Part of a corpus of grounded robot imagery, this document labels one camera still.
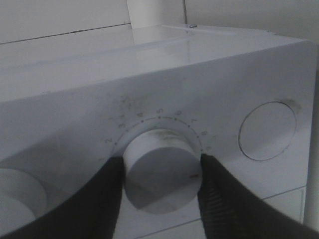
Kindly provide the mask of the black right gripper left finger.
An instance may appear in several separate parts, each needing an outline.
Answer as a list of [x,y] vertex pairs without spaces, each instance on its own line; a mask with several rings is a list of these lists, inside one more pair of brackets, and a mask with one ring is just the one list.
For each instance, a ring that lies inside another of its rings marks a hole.
[[4,239],[111,239],[125,177],[122,157],[111,157],[74,195]]

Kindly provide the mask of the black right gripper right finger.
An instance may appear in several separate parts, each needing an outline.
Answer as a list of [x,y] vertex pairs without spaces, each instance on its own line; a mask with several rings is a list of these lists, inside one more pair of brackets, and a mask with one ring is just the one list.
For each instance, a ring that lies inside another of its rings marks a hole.
[[198,205],[208,239],[317,239],[249,191],[214,156],[202,154]]

